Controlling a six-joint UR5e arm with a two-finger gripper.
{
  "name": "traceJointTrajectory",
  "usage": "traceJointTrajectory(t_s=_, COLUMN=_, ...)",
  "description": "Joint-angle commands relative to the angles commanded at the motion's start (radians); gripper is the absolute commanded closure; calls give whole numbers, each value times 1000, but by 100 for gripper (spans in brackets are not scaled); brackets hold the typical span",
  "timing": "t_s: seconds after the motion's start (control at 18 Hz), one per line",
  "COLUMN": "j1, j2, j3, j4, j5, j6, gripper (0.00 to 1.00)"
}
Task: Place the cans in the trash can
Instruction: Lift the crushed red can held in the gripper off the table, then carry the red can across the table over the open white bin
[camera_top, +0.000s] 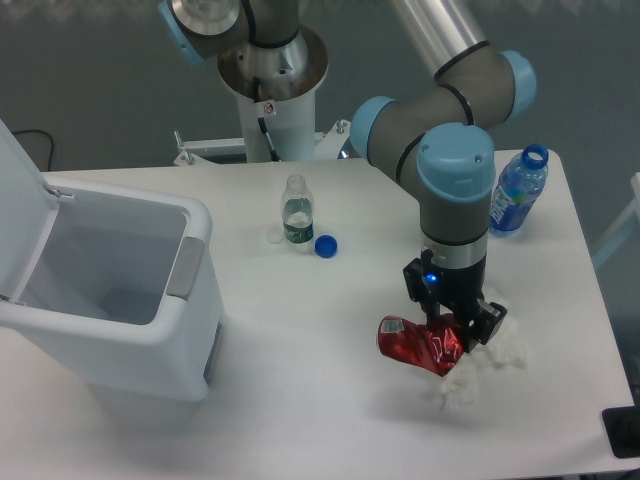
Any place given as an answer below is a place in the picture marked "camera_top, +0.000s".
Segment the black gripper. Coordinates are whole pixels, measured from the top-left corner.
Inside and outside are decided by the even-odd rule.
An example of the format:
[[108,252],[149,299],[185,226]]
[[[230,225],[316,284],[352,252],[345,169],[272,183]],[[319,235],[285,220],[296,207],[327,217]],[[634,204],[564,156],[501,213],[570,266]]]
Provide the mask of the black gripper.
[[434,252],[424,249],[403,268],[409,298],[418,303],[429,323],[440,315],[440,307],[450,310],[465,333],[464,350],[486,345],[498,332],[507,309],[487,302],[482,293],[486,257],[462,269],[435,264]]

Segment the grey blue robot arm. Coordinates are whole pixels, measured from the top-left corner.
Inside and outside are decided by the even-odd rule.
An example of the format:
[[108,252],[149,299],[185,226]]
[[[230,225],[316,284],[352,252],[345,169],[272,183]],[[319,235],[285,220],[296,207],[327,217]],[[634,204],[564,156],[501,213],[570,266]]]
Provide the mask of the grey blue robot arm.
[[[187,58],[217,59],[238,101],[249,161],[312,157],[313,115],[285,105],[314,94],[328,57],[297,2],[163,1],[159,9]],[[409,295],[435,335],[470,351],[505,316],[482,292],[496,176],[488,129],[531,105],[536,76],[519,53],[491,46],[463,1],[396,1],[393,9],[436,86],[411,104],[368,100],[350,141],[418,201],[424,247],[404,271]]]

